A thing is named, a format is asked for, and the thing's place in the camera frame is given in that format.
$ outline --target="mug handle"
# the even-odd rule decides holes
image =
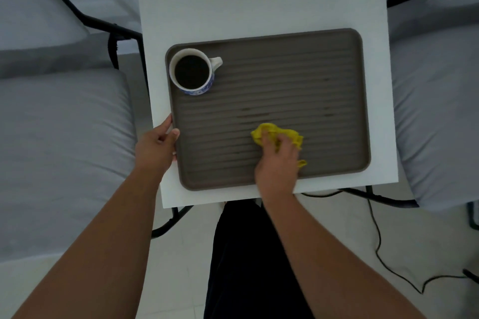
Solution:
[[[216,71],[217,68],[223,64],[223,60],[221,59],[221,57],[210,58],[209,60],[211,62],[211,71],[212,72]]]

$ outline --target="ribbed tray surface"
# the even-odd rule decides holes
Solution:
[[[263,122],[304,136],[300,177],[362,171],[370,161],[362,42],[352,29],[190,43],[221,57],[210,91],[188,96],[170,83],[180,179],[190,190],[254,183]]]

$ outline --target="forearm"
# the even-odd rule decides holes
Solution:
[[[26,318],[134,318],[159,179],[134,170],[18,310]]]
[[[316,318],[424,318],[293,195],[263,199]]]

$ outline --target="white floor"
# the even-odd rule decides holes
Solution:
[[[145,99],[141,98],[144,87],[135,73],[139,64],[131,56],[122,56],[120,63],[130,78],[138,129],[147,129],[151,119],[142,116],[146,111]],[[374,192],[411,199],[403,174],[399,183],[376,186]],[[158,197],[155,227],[171,216],[171,210],[161,208],[160,199]],[[467,314],[472,310],[471,302],[479,302],[479,286],[469,280],[435,281],[422,296],[380,265],[374,255],[377,234],[367,202],[362,198],[342,193],[321,199],[302,197],[301,201],[321,224],[384,275],[428,318],[479,317],[479,311],[475,315]],[[373,209],[383,237],[381,257],[416,286],[433,275],[461,274],[463,268],[479,260],[479,232],[468,227],[464,207],[440,214],[375,203]],[[220,214],[218,204],[196,206],[170,232],[151,242],[137,318],[203,317],[213,236]],[[56,260],[57,257],[45,257],[0,264],[0,319],[14,314]]]

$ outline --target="yellow cloth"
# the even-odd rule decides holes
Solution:
[[[263,130],[268,131],[268,136],[270,140],[276,145],[276,151],[278,151],[279,147],[281,146],[281,142],[278,140],[278,134],[284,134],[288,136],[293,142],[293,144],[296,145],[296,147],[301,150],[301,145],[303,144],[303,137],[299,135],[297,131],[289,130],[289,129],[281,129],[275,124],[270,124],[270,123],[261,124],[260,126],[258,126],[256,130],[251,132],[251,136],[253,137],[254,142],[258,144],[259,146],[263,146],[261,142],[261,134]],[[298,161],[299,168],[304,167],[306,164],[308,164],[306,160]]]

